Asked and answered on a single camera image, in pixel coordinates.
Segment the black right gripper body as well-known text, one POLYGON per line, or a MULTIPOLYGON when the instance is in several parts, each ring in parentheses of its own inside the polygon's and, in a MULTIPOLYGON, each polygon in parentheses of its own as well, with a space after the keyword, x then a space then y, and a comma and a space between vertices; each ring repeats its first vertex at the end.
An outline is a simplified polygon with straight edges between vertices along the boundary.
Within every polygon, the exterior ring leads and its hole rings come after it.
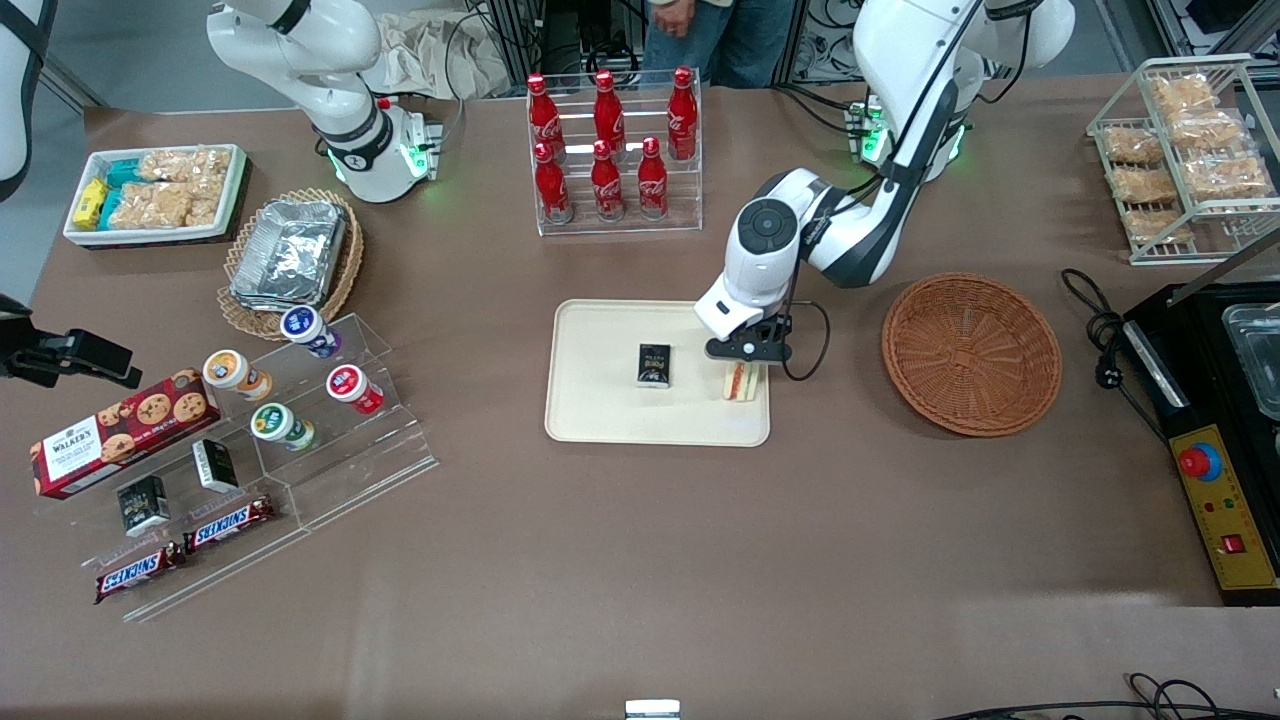
POLYGON ((58 348, 63 336, 41 331, 24 304, 1 295, 1 375, 54 388, 60 373, 58 348))

